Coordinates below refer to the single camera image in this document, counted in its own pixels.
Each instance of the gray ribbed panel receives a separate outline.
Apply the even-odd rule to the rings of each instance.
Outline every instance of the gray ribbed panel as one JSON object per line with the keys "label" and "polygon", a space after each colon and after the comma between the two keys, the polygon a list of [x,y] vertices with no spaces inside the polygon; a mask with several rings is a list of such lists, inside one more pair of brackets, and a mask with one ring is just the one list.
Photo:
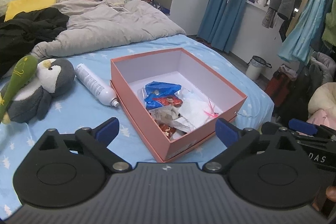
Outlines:
{"label": "gray ribbed panel", "polygon": [[246,203],[196,164],[139,163],[90,201],[62,210],[23,206],[8,224],[322,224],[312,207],[271,211]]}

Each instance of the trash can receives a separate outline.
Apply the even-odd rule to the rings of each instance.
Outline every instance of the trash can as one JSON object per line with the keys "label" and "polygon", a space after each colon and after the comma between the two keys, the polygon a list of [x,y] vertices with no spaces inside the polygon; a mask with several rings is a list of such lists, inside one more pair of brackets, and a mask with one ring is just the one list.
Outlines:
{"label": "trash can", "polygon": [[259,56],[252,56],[252,59],[248,63],[249,67],[246,71],[246,76],[251,80],[257,80],[264,67],[272,68],[270,63],[267,63]]}

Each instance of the box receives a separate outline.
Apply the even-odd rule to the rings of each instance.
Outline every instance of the box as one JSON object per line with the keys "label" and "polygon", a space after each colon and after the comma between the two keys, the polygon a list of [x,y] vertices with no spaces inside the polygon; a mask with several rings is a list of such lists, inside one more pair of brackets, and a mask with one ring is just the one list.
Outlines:
{"label": "box", "polygon": [[111,87],[126,115],[157,162],[172,161],[214,135],[212,119],[179,139],[169,140],[146,110],[138,91],[152,81],[182,85],[210,99],[233,121],[246,95],[183,48],[145,52],[111,60]]}

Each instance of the black blanket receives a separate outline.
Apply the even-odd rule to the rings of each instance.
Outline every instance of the black blanket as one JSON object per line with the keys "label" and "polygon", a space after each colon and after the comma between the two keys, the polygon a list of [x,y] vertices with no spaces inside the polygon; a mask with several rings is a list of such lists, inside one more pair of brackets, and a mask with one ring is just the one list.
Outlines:
{"label": "black blanket", "polygon": [[0,24],[0,77],[39,42],[53,41],[67,29],[69,17],[56,8],[21,12]]}

